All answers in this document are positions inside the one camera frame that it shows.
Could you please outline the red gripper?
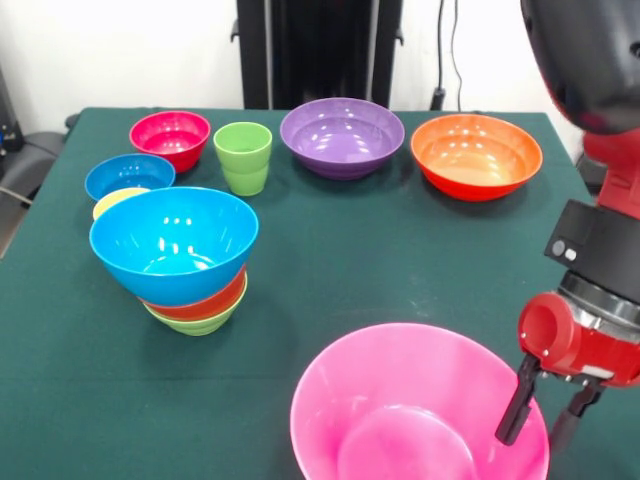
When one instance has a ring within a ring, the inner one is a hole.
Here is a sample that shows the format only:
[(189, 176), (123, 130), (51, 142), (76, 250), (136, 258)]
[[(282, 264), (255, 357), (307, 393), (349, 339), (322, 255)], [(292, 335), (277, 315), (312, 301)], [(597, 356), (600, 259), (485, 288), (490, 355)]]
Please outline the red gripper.
[[(539, 294), (526, 304), (518, 334), (520, 347), (528, 354), (517, 371), (516, 390), (495, 432), (504, 445), (514, 444), (528, 418), (541, 368), (562, 376), (590, 375), (619, 388), (639, 384), (639, 346), (579, 321), (578, 309), (557, 293)], [(552, 454), (569, 446), (582, 417), (600, 400), (604, 389), (600, 383), (585, 383), (572, 397), (549, 435)]]

